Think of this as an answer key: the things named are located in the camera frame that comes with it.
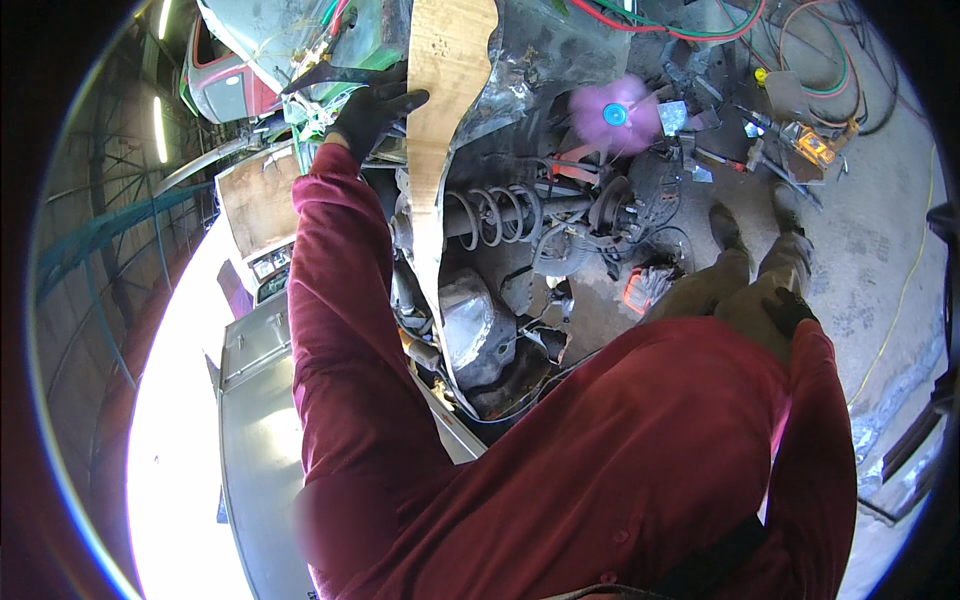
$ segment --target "power tool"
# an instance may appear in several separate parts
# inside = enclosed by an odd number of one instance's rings
[[[750,118],[761,127],[776,133],[780,139],[790,144],[790,147],[793,148],[797,154],[825,171],[833,164],[833,161],[836,160],[837,153],[860,131],[860,124],[856,122],[856,119],[851,118],[847,122],[847,128],[844,132],[836,139],[829,140],[800,121],[791,121],[781,126],[774,123],[770,117],[755,110],[749,110],[740,105],[735,106],[750,115]]]

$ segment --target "plywood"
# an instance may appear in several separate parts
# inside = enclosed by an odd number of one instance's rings
[[[221,208],[245,261],[297,234],[291,190],[299,176],[292,144],[253,155],[217,175]]]
[[[407,119],[412,262],[437,323],[443,322],[438,278],[444,247],[443,206],[437,196],[450,140],[490,76],[487,44],[496,23],[493,0],[414,2],[407,87],[429,91],[430,100]],[[440,342],[445,350],[442,330]]]

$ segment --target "fluorescent light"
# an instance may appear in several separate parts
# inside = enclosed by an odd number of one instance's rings
[[[154,96],[154,135],[156,136],[156,153],[160,162],[167,161],[167,140],[163,135],[163,115],[160,113],[160,97]]]
[[[160,9],[160,26],[156,28],[156,38],[163,39],[167,33],[167,18],[170,16],[170,1],[163,0],[163,7]]]

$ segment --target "coil spring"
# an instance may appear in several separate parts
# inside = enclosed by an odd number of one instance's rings
[[[467,190],[466,194],[479,198],[479,203],[471,202],[460,192],[451,191],[445,194],[447,198],[452,197],[460,201],[469,217],[470,243],[465,244],[464,237],[460,237],[460,243],[465,250],[475,249],[479,240],[493,247],[501,242],[505,244],[530,242],[540,235],[540,229],[543,227],[543,203],[540,201],[540,196],[526,185],[514,183],[508,186],[495,185],[487,189],[473,187]],[[524,202],[520,201],[521,196],[525,199]],[[512,207],[516,211],[516,217],[509,222],[506,221],[500,210],[502,205]],[[533,224],[526,229],[526,216],[531,212],[534,217]],[[494,231],[492,239],[484,235],[484,224],[492,226]]]

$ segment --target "gloved hand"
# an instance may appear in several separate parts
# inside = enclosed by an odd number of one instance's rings
[[[760,301],[760,305],[763,306],[763,310],[767,311],[767,314],[770,315],[770,319],[773,320],[774,325],[777,326],[777,330],[786,336],[788,340],[793,339],[793,334],[797,331],[797,325],[800,324],[800,321],[813,319],[817,323],[820,322],[819,319],[813,316],[813,312],[810,310],[810,307],[806,305],[803,298],[797,296],[785,287],[777,288],[775,293],[782,301],[782,304],[776,304],[769,298],[764,298]]]
[[[339,133],[347,141],[350,154],[363,163],[395,121],[422,107],[430,98],[424,89],[404,93],[406,89],[406,82],[357,89],[327,133]]]

